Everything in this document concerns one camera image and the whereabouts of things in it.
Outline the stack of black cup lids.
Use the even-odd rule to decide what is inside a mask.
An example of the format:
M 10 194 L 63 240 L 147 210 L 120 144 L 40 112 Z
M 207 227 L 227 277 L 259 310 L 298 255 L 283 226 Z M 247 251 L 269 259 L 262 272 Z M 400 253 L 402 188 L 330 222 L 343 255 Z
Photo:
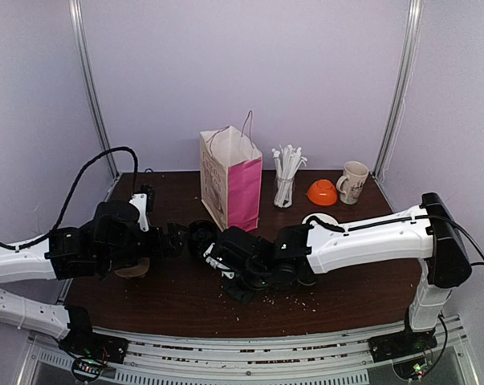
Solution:
M 218 237 L 218 227 L 212 221 L 199 220 L 189 224 L 187 247 L 191 257 L 205 260 L 208 248 Z

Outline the stack of paper cups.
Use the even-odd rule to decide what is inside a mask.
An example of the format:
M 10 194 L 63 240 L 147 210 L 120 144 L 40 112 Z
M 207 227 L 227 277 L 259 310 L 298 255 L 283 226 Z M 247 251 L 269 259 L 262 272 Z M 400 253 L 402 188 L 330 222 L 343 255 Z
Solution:
M 313 224 L 322 225 L 326 224 L 328 226 L 338 226 L 339 222 L 332 216 L 326 213 L 311 213 L 305 216 L 302 220 L 302 224 Z

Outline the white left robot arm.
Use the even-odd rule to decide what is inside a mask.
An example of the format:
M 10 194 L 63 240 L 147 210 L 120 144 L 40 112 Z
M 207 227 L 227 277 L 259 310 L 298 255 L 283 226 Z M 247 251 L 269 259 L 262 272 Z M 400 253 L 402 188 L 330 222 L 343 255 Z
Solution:
M 166 228 L 151 226 L 145 198 L 137 194 L 131 201 L 103 202 L 80 227 L 53 229 L 45 236 L 11 245 L 0 242 L 0 322 L 45 334 L 69 355 L 100 364 L 122 363 L 128 340 L 94 331 L 83 307 L 38 302 L 2 286 L 105 278 L 144 258 L 179 256 L 188 229 L 176 223 Z

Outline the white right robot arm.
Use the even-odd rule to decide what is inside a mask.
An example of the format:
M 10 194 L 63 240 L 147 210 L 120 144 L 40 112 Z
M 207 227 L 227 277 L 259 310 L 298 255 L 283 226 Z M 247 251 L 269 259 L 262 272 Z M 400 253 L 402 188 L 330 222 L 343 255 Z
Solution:
M 420 205 L 362 221 L 334 225 L 311 214 L 281 229 L 274 241 L 232 226 L 199 254 L 222 272 L 225 290 L 240 302 L 257 290 L 295 282 L 311 286 L 319 275 L 353 265 L 418 261 L 421 278 L 404 329 L 368 341 L 373 361 L 383 362 L 437 346 L 442 308 L 472 274 L 460 232 L 441 198 L 429 192 Z

